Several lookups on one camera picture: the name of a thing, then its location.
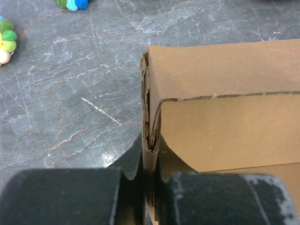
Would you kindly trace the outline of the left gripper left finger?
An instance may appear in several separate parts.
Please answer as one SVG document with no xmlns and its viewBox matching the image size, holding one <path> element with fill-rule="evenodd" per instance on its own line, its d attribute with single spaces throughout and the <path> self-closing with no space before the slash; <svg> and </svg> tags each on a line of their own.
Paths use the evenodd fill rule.
<svg viewBox="0 0 300 225">
<path fill-rule="evenodd" d="M 0 196 L 3 225 L 143 225 L 145 194 L 139 135 L 107 168 L 26 169 Z"/>
</svg>

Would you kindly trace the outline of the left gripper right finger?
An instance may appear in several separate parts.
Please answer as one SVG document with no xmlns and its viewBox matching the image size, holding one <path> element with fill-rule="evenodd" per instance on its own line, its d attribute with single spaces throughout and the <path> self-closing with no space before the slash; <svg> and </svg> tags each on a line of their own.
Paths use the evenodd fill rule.
<svg viewBox="0 0 300 225">
<path fill-rule="evenodd" d="M 154 141 L 154 219 L 160 225 L 297 225 L 297 202 L 270 166 L 199 172 L 165 142 Z"/>
</svg>

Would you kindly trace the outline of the brown cardboard box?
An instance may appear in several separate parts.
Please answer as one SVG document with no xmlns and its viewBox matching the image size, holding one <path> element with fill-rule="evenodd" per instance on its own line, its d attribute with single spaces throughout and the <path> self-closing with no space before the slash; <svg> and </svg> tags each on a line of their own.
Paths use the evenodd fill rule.
<svg viewBox="0 0 300 225">
<path fill-rule="evenodd" d="M 168 147 L 199 172 L 273 166 L 300 216 L 300 41 L 190 47 L 149 45 L 143 54 L 145 195 L 154 219 L 156 156 Z"/>
</svg>

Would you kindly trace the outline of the rainbow flower plush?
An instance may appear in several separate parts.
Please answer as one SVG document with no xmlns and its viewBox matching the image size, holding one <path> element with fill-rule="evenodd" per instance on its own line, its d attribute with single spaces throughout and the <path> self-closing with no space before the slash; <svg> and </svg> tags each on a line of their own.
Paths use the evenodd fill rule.
<svg viewBox="0 0 300 225">
<path fill-rule="evenodd" d="M 85 10 L 88 7 L 90 0 L 55 0 L 57 5 L 62 9 L 67 9 L 71 12 L 76 12 L 79 9 Z"/>
</svg>

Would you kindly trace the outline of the flower plush keychain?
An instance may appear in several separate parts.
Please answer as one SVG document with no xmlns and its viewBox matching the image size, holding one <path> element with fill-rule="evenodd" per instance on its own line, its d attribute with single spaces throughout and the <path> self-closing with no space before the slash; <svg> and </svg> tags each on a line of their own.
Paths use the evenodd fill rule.
<svg viewBox="0 0 300 225">
<path fill-rule="evenodd" d="M 17 47 L 17 34 L 11 21 L 0 17 L 0 65 L 7 64 Z"/>
</svg>

